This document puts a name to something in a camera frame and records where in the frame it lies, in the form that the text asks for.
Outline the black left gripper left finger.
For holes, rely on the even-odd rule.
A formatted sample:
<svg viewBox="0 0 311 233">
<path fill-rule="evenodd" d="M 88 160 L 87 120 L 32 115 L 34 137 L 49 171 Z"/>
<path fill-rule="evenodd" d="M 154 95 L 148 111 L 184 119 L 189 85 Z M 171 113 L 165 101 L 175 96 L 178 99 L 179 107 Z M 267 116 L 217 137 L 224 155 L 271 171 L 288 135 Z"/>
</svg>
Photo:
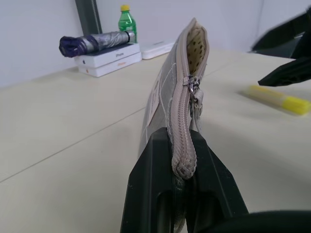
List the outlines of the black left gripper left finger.
<svg viewBox="0 0 311 233">
<path fill-rule="evenodd" d="M 166 128 L 152 133 L 129 175 L 120 232 L 173 232 L 173 173 Z"/>
</svg>

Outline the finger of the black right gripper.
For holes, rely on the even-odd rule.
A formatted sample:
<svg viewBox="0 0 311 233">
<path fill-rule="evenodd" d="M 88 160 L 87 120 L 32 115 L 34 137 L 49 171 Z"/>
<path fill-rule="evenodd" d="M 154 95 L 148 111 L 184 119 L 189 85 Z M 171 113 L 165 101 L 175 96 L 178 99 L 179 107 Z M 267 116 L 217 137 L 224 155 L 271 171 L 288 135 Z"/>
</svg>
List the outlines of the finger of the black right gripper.
<svg viewBox="0 0 311 233">
<path fill-rule="evenodd" d="M 298 59 L 311 56 L 311 8 L 268 30 L 252 47 L 252 53 Z"/>
<path fill-rule="evenodd" d="M 311 79 L 311 58 L 302 57 L 279 66 L 258 81 L 260 86 L 288 86 Z"/>
</svg>

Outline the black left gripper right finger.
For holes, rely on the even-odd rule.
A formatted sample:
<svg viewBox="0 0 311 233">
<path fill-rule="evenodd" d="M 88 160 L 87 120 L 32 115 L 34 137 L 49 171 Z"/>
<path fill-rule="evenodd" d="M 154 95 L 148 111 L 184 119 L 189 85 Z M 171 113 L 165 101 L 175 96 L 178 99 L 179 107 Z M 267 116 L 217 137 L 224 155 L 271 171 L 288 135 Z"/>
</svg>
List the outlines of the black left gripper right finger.
<svg viewBox="0 0 311 233">
<path fill-rule="evenodd" d="M 197 166 L 188 183 L 187 231 L 241 233 L 238 220 L 248 210 L 233 175 L 198 132 L 190 134 Z"/>
</svg>

